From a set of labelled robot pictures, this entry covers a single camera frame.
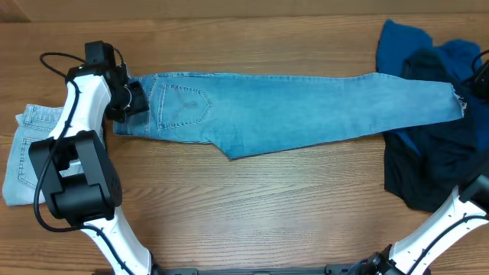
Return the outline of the medium blue denim jeans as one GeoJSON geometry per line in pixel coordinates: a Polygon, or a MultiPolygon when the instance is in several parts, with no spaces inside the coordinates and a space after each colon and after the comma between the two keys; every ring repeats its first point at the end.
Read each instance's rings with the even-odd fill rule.
{"type": "Polygon", "coordinates": [[[140,78],[149,109],[119,135],[214,144],[231,159],[463,117],[446,82],[383,73],[347,78],[160,73],[140,78]]]}

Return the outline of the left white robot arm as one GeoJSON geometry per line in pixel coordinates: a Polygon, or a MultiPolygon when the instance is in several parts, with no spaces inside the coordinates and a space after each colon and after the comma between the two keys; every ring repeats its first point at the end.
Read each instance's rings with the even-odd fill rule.
{"type": "Polygon", "coordinates": [[[48,231],[88,235],[115,274],[160,274],[153,254],[137,239],[121,209],[121,182],[99,136],[104,119],[125,122],[149,109],[144,90],[129,79],[120,51],[111,44],[87,43],[85,55],[63,76],[67,97],[57,125],[46,139],[29,147],[38,179],[34,215],[48,231]],[[40,199],[68,227],[48,225],[40,199]]]}

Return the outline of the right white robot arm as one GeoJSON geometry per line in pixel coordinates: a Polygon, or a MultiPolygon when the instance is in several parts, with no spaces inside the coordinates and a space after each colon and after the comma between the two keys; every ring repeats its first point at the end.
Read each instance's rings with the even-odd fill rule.
{"type": "Polygon", "coordinates": [[[488,152],[473,118],[386,133],[385,189],[431,217],[372,260],[385,274],[423,274],[446,249],[488,223],[488,152]]]}

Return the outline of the blue t-shirt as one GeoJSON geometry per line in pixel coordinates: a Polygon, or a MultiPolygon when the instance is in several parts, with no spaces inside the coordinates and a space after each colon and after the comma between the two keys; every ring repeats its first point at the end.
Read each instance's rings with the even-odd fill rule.
{"type": "Polygon", "coordinates": [[[480,47],[466,40],[451,40],[435,47],[423,30],[385,22],[377,48],[377,70],[387,95],[384,105],[393,121],[434,120],[454,102],[448,87],[462,100],[459,120],[384,133],[385,154],[392,161],[426,161],[431,165],[467,164],[488,159],[488,101],[465,82],[480,67],[480,47]]]}

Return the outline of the light blue folded jeans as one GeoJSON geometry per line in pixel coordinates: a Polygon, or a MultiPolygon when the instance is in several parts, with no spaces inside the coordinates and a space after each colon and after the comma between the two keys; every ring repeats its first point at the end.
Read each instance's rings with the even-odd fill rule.
{"type": "Polygon", "coordinates": [[[31,143],[46,139],[60,119],[63,108],[27,105],[16,115],[18,128],[6,167],[2,197],[7,206],[31,205],[37,186],[37,176],[31,164],[28,149],[31,143]]]}

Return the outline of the dark navy garment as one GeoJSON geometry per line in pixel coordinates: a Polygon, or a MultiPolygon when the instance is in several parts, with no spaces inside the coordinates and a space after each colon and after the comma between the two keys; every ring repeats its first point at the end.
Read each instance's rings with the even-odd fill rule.
{"type": "Polygon", "coordinates": [[[405,79],[450,83],[465,104],[464,117],[384,134],[384,188],[411,209],[434,212],[452,189],[488,174],[488,149],[476,132],[474,100],[449,74],[434,50],[421,49],[403,61],[405,79]]]}

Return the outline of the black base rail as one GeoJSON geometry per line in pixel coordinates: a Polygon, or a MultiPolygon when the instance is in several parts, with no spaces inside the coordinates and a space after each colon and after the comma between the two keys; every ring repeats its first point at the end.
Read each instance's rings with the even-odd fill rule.
{"type": "Polygon", "coordinates": [[[162,269],[157,267],[152,274],[157,275],[346,275],[359,274],[359,264],[328,264],[324,267],[294,267],[272,269],[230,269],[197,270],[195,268],[162,269]]]}

